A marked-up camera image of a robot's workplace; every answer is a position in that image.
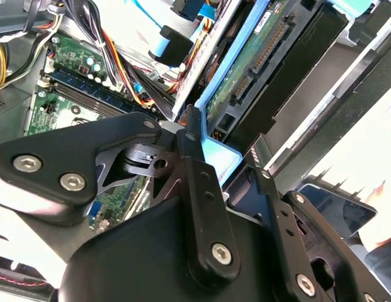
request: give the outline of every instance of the mounting hole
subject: mounting hole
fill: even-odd
[[[144,120],[144,125],[146,127],[151,128],[151,129],[155,128],[155,125],[151,121],[149,121],[149,120]]]
[[[313,273],[317,282],[324,291],[329,290],[335,285],[335,275],[328,263],[322,258],[316,258],[311,262]]]
[[[206,172],[201,172],[201,176],[203,177],[203,178],[205,178],[205,179],[210,179],[210,176],[209,176],[209,174],[208,173],[206,173]]]
[[[209,199],[210,201],[212,201],[215,196],[211,193],[211,192],[205,192],[205,196],[207,197],[207,199]]]
[[[186,133],[185,133],[185,136],[186,136],[189,140],[196,140],[195,135],[192,134],[191,132],[186,132]]]
[[[167,162],[164,159],[157,160],[154,165],[156,170],[164,169],[167,167]]]
[[[295,234],[291,230],[289,230],[288,228],[286,229],[286,232],[287,232],[287,234],[289,234],[292,237],[295,236]]]

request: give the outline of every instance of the black metal arm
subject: black metal arm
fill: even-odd
[[[0,204],[72,225],[136,174],[153,177],[154,206],[77,251],[60,301],[391,301],[307,199],[282,201],[266,171],[246,167],[232,183],[257,219],[226,209],[192,107],[176,133],[133,113],[0,145]]]

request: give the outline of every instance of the screw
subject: screw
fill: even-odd
[[[60,183],[65,190],[72,192],[82,191],[86,186],[86,181],[84,178],[75,173],[67,173],[63,175],[61,177]]]
[[[309,297],[315,296],[315,288],[310,279],[306,276],[299,274],[296,276],[297,285],[300,289]]]
[[[213,258],[224,266],[228,266],[232,262],[232,254],[229,249],[221,243],[215,243],[212,246],[212,255]]]
[[[296,197],[296,199],[297,199],[300,203],[304,203],[304,198],[303,198],[302,195],[295,194],[295,197]]]
[[[262,173],[262,175],[263,175],[265,178],[267,178],[267,179],[270,179],[270,178],[271,178],[270,174],[269,174],[268,172],[266,172],[265,170],[262,171],[261,173]]]
[[[22,155],[13,161],[13,166],[21,172],[32,173],[40,170],[42,162],[32,155]]]
[[[51,38],[51,42],[54,43],[54,44],[58,44],[60,42],[59,38],[57,36],[53,36]]]
[[[365,299],[366,302],[376,302],[376,300],[374,300],[374,298],[367,293],[365,294]]]
[[[185,133],[185,136],[186,136],[189,140],[195,140],[195,136],[194,136],[194,134],[192,134],[191,132]]]
[[[151,121],[148,121],[148,120],[144,120],[144,125],[146,127],[149,127],[149,128],[155,128],[155,125],[151,122]]]

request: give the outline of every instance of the yellow wire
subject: yellow wire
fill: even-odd
[[[6,56],[1,46],[0,46],[0,61],[1,61],[1,70],[0,70],[0,87],[1,87],[4,84],[6,78]]]

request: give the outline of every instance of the black plastic bracket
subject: black plastic bracket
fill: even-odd
[[[117,155],[138,143],[156,142],[161,132],[149,116],[131,113],[1,144],[0,180],[22,191],[17,199],[1,198],[0,204],[55,224],[80,222],[96,195],[117,184],[111,181],[105,185]],[[33,173],[15,169],[13,162],[20,155],[38,158],[41,168]],[[68,173],[83,177],[84,189],[68,191],[62,187],[60,178]],[[119,183],[133,176],[125,173]]]
[[[292,208],[280,199],[275,181],[267,171],[255,168],[253,173],[259,194],[266,195],[268,211],[261,215],[266,215],[270,221],[267,227],[271,229],[276,254],[272,257],[278,258],[275,263],[280,266],[275,293],[284,301],[305,301],[306,296],[310,301],[331,301],[328,296],[322,295],[315,280]]]
[[[337,297],[364,302],[368,301],[369,295],[373,301],[391,301],[391,296],[304,195],[289,192],[283,200],[304,222],[308,231],[305,237],[313,237],[307,251],[309,258],[324,259],[334,273],[334,290]]]
[[[151,203],[181,198],[190,272],[198,284],[218,289],[237,278],[241,262],[216,172],[205,163],[198,135],[187,129],[178,131],[174,149],[178,161],[168,179],[153,179]],[[227,247],[230,263],[213,256],[216,243]]]

